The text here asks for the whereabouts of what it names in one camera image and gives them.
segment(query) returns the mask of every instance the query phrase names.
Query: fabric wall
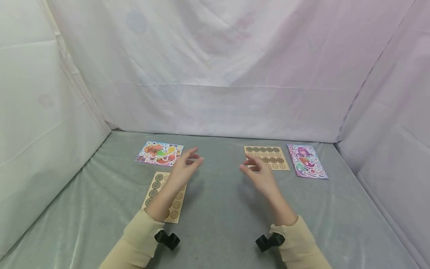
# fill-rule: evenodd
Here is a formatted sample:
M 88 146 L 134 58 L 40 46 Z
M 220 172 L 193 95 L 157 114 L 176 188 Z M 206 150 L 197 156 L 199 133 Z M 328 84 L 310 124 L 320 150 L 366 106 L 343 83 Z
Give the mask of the fabric wall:
M 111 127 L 335 142 L 413 0 L 48 0 Z
M 420 268 L 430 268 L 430 2 L 416 0 L 356 100 L 339 150 Z
M 110 132 L 44 10 L 0 3 L 0 259 Z

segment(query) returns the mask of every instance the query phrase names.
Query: circular sticker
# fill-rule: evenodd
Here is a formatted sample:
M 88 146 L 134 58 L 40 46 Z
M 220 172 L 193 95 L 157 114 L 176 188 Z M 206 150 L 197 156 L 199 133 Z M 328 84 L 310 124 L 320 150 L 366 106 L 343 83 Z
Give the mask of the circular sticker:
M 149 206 L 149 204 L 152 202 L 153 198 L 148 198 L 148 200 L 146 200 L 145 205 Z
M 149 192 L 149 197 L 154 198 L 157 194 L 158 194 L 158 191 L 157 191 L 157 190 L 151 190 L 151 191 Z
M 156 176 L 155 176 L 155 180 L 156 180 L 156 181 L 161 181 L 161 180 L 163 180 L 163 175 L 162 175 L 162 174 L 158 174 L 158 175 L 156 175 Z
M 176 201 L 176 202 L 174 202 L 173 203 L 173 208 L 175 208 L 175 209 L 178 209 L 178 208 L 180 208 L 181 207 L 181 203 L 180 202 L 178 202 L 178 201 Z
M 172 213 L 170 213 L 170 217 L 172 219 L 176 219 L 179 216 L 179 213 L 176 210 L 173 210 Z
M 153 188 L 153 189 L 158 189 L 160 186 L 161 186 L 161 183 L 160 183 L 160 182 L 158 182 L 158 181 L 156 181 L 156 182 L 154 182 L 154 183 L 152 184 L 152 188 Z

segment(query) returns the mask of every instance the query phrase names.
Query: white curtain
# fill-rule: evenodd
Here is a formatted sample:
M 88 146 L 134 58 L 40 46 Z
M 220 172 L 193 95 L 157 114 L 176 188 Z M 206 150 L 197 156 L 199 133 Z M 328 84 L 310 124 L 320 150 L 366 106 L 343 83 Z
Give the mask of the white curtain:
M 48 0 L 128 131 L 335 142 L 413 0 Z
M 339 150 L 420 268 L 430 265 L 430 3 L 417 0 L 364 84 Z
M 47 10 L 0 2 L 0 259 L 110 132 Z

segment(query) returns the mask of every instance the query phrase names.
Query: sleeve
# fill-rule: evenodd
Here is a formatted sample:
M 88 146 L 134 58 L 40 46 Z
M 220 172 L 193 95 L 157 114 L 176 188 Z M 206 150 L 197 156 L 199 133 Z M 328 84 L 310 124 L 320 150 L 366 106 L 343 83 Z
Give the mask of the sleeve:
M 270 233 L 284 236 L 279 246 L 282 260 L 288 269 L 331 269 L 324 255 L 316 245 L 315 238 L 301 216 L 292 226 L 272 225 Z
M 145 268 L 154 257 L 158 242 L 154 236 L 163 229 L 164 223 L 157 222 L 141 209 L 124 230 L 100 269 Z

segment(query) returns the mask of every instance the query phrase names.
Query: colorful sticker sheet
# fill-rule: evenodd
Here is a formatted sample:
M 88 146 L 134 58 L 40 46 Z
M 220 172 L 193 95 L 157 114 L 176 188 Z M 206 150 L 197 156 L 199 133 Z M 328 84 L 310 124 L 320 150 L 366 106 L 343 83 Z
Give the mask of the colorful sticker sheet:
M 287 146 L 297 176 L 314 179 L 329 178 L 312 146 L 293 144 L 287 144 Z
M 135 161 L 171 167 L 181 156 L 183 149 L 182 145 L 148 141 Z

